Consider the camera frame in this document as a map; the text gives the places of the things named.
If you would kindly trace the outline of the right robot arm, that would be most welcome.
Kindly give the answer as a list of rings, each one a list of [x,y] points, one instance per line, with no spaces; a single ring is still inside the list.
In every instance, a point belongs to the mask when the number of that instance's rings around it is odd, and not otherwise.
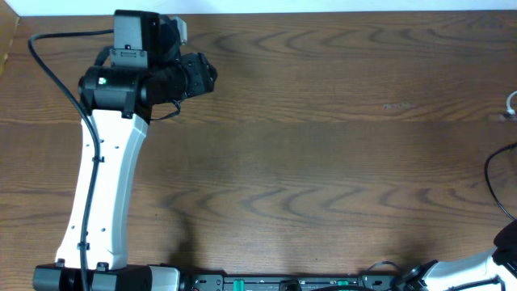
[[[516,222],[494,239],[494,248],[456,261],[433,260],[407,272],[402,291],[516,291]]]

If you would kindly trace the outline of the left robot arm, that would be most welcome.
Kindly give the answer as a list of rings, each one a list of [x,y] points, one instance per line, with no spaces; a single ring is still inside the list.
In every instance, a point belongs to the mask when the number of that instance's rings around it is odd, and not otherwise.
[[[180,113],[212,92],[217,72],[202,53],[181,52],[179,17],[117,10],[112,45],[99,52],[71,103],[82,118],[82,158],[65,236],[51,264],[36,267],[36,290],[189,290],[177,268],[128,263],[127,217],[139,152],[156,105]]]

